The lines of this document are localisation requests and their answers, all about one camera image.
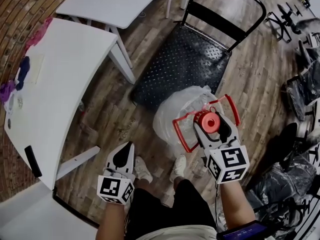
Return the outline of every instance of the electronic screen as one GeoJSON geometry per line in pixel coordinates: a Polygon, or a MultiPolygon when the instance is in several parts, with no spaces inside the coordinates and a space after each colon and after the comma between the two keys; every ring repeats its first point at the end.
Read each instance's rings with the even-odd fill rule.
{"type": "Polygon", "coordinates": [[[253,223],[237,231],[224,234],[223,239],[224,240],[245,240],[256,234],[263,232],[266,229],[267,227],[264,225],[261,225],[259,223],[253,223]]]}

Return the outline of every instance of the red plastic object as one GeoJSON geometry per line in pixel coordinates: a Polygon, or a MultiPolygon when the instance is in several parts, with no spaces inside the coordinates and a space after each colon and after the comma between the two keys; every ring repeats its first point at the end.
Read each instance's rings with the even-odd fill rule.
{"type": "Polygon", "coordinates": [[[236,126],[240,125],[241,122],[240,122],[240,116],[239,116],[237,107],[236,107],[233,99],[229,95],[225,94],[224,96],[222,96],[219,99],[210,101],[207,104],[203,105],[202,110],[192,111],[192,112],[185,114],[184,116],[182,116],[180,118],[172,120],[174,130],[175,130],[176,134],[178,135],[178,138],[181,141],[181,144],[183,145],[185,151],[187,151],[188,153],[191,153],[199,145],[199,142],[197,142],[193,147],[189,147],[180,128],[179,128],[178,122],[186,119],[190,115],[195,115],[193,121],[198,121],[198,123],[200,123],[202,128],[208,134],[212,134],[212,133],[217,132],[220,127],[220,119],[217,114],[215,114],[214,112],[211,111],[212,107],[209,107],[209,106],[211,104],[220,102],[224,98],[226,98],[230,104],[230,107],[232,109],[234,119],[235,119],[235,125],[236,126]]]}

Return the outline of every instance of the white shoe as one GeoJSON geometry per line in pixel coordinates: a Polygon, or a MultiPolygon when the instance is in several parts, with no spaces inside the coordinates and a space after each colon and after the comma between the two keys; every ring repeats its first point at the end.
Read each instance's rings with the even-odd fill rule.
{"type": "Polygon", "coordinates": [[[139,180],[146,179],[149,183],[152,182],[153,177],[150,171],[148,170],[145,161],[140,156],[135,157],[134,170],[135,175],[139,180]]]}
{"type": "Polygon", "coordinates": [[[173,169],[170,174],[169,179],[171,182],[174,182],[176,177],[179,177],[179,176],[183,177],[184,176],[184,171],[185,171],[186,165],[187,165],[186,157],[183,154],[179,155],[178,158],[174,162],[174,166],[173,166],[173,169]]]}

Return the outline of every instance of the forearm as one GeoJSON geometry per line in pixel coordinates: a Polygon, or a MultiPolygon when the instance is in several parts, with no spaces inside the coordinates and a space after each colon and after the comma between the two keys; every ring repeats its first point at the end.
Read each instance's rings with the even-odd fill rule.
{"type": "Polygon", "coordinates": [[[224,217],[228,229],[242,226],[256,219],[239,181],[220,185],[224,217]]]}
{"type": "Polygon", "coordinates": [[[107,203],[95,240],[124,240],[124,205],[107,203]]]}

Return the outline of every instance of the brick wall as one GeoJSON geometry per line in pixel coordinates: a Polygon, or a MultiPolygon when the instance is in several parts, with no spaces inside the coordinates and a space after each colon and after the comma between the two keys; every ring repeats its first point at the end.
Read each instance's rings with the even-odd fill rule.
{"type": "MultiPolygon", "coordinates": [[[[0,82],[13,79],[26,40],[64,0],[0,0],[0,82]]],[[[0,202],[33,185],[36,179],[4,131],[0,109],[0,202]]]]}

